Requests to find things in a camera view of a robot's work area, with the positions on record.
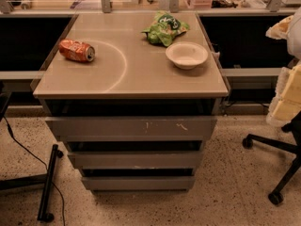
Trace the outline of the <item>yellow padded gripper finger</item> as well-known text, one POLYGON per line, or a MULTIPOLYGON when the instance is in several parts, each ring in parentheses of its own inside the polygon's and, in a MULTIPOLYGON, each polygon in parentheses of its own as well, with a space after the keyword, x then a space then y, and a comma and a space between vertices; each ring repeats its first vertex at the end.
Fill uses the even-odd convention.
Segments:
POLYGON ((289 123, 301 111, 301 64, 292 69, 282 68, 277 78, 276 95, 272 99, 266 121, 281 127, 289 123))
POLYGON ((274 40, 287 40, 290 37, 290 28, 293 16, 285 17, 280 22, 269 27, 265 36, 274 40))

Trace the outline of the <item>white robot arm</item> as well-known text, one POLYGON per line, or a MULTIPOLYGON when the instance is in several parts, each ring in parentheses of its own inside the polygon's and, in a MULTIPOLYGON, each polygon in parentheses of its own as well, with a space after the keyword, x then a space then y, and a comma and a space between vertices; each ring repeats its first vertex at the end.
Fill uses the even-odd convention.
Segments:
POLYGON ((266 31, 271 39, 287 41, 288 53, 298 62, 290 69, 282 67, 277 78, 266 121, 275 127, 289 123, 301 111, 301 8, 266 31))

